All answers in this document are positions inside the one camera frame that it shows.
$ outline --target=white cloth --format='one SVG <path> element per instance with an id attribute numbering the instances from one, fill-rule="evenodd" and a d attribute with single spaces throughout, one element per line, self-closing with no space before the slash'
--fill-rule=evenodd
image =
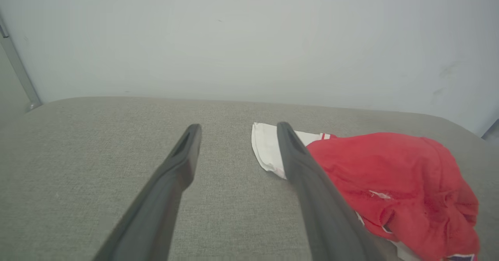
<path id="1" fill-rule="evenodd" d="M 316 140 L 329 139 L 331 137 L 331 135 L 323 133 L 313 134 L 301 131 L 295 132 L 305 146 Z M 280 178 L 286 179 L 279 149 L 278 128 L 276 126 L 264 123 L 253 123 L 253 129 L 251 130 L 251 146 L 253 147 L 253 152 L 255 153 L 260 166 L 264 170 L 271 171 Z"/>

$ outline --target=gray upholstered ottoman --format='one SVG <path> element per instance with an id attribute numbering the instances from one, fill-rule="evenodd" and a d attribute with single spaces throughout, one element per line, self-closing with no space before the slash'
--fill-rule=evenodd
<path id="1" fill-rule="evenodd" d="M 0 131 L 0 259 L 91 259 L 185 128 L 203 126 L 170 259 L 310 259 L 298 199 L 264 172 L 253 122 L 340 137 L 390 131 L 447 146 L 481 203 L 481 260 L 499 256 L 499 153 L 421 114 L 264 103 L 88 97 L 45 104 Z M 374 238 L 387 259 L 394 247 Z"/>

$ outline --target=white fabric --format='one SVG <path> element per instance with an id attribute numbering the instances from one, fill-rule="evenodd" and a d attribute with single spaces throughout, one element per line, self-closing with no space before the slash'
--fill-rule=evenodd
<path id="1" fill-rule="evenodd" d="M 323 133 L 313 134 L 301 131 L 295 132 L 305 146 L 316 140 L 322 139 L 322 135 L 324 135 L 324 139 L 329 139 L 331 136 Z M 253 129 L 251 130 L 251 146 L 253 147 L 253 152 L 255 153 L 260 166 L 264 170 L 271 171 L 280 178 L 286 179 L 279 150 L 278 128 L 276 126 L 264 123 L 253 123 Z"/>
<path id="2" fill-rule="evenodd" d="M 392 242 L 397 247 L 397 256 L 403 261 L 421 261 L 417 254 L 407 247 L 403 242 Z"/>

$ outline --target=wall stain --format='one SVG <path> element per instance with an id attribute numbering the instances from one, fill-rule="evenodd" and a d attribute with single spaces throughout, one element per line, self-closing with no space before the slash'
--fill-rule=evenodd
<path id="1" fill-rule="evenodd" d="M 25 40 L 25 47 L 28 48 L 30 46 L 30 39 L 26 36 L 23 39 Z"/>
<path id="2" fill-rule="evenodd" d="M 440 71 L 439 77 L 440 78 L 451 78 L 454 76 L 454 71 L 456 68 L 459 66 L 459 62 L 455 61 L 447 66 L 442 67 L 442 70 Z"/>
<path id="3" fill-rule="evenodd" d="M 435 103 L 437 103 L 438 99 L 440 98 L 440 96 L 442 96 L 442 94 L 444 94 L 444 91 L 445 91 L 445 88 L 440 88 L 436 91 L 433 92 L 432 94 L 432 105 L 434 105 Z"/>

